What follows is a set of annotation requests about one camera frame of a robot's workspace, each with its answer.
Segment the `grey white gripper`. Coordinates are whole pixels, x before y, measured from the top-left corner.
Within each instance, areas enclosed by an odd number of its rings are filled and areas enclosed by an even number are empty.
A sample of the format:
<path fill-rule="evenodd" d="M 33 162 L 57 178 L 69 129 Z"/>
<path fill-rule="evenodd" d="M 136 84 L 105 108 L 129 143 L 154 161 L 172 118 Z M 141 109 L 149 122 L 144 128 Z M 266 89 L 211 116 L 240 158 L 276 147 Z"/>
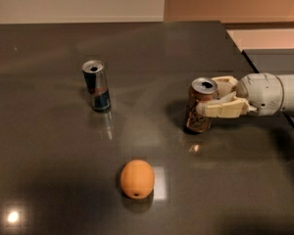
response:
<path fill-rule="evenodd" d="M 232 101 L 199 103 L 196 112 L 203 117 L 239 118 L 246 114 L 252 117 L 272 116 L 281 107 L 283 89 L 280 80 L 273 74 L 251 73 L 239 81 L 231 75 L 218 76 L 213 77 L 213 81 L 218 86 L 218 98 Z M 241 98 L 235 98 L 236 92 Z"/>

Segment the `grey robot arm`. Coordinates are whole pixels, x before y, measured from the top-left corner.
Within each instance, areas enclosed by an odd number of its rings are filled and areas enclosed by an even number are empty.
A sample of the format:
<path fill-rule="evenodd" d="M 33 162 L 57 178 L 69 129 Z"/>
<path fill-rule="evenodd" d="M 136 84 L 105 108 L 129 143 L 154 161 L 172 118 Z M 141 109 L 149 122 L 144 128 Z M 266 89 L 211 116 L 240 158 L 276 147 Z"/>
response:
<path fill-rule="evenodd" d="M 283 112 L 294 117 L 294 74 L 250 73 L 213 77 L 218 97 L 198 103 L 196 112 L 208 118 L 268 117 Z"/>

